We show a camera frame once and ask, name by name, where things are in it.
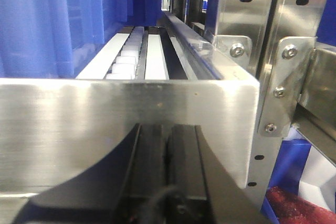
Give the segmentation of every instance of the conveyor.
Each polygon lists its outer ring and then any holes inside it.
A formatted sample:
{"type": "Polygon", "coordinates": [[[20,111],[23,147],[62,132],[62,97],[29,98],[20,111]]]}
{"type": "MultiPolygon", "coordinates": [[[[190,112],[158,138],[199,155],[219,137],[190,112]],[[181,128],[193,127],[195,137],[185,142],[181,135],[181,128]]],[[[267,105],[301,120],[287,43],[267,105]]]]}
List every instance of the conveyor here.
{"type": "Polygon", "coordinates": [[[0,0],[0,224],[333,223],[333,4],[0,0]]]}

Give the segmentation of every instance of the screw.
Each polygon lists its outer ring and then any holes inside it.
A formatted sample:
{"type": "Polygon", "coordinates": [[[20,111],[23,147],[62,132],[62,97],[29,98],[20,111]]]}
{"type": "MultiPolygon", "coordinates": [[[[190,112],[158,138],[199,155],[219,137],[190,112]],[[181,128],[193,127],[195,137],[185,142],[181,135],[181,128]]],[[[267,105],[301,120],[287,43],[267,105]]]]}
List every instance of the screw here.
{"type": "Polygon", "coordinates": [[[241,43],[235,43],[232,45],[230,55],[234,58],[242,56],[245,53],[244,45],[241,43]]]}
{"type": "Polygon", "coordinates": [[[268,133],[272,133],[277,129],[277,126],[273,123],[269,123],[265,126],[265,131],[268,133]]]}
{"type": "Polygon", "coordinates": [[[184,205],[177,205],[177,212],[179,212],[180,215],[185,214],[185,206],[184,205]]]}
{"type": "Polygon", "coordinates": [[[291,44],[291,45],[287,45],[284,49],[284,51],[282,52],[282,57],[284,59],[291,59],[293,57],[295,57],[298,54],[298,48],[291,44]]]}
{"type": "Polygon", "coordinates": [[[273,91],[273,94],[276,98],[282,98],[285,96],[285,88],[284,87],[276,87],[273,91]]]}

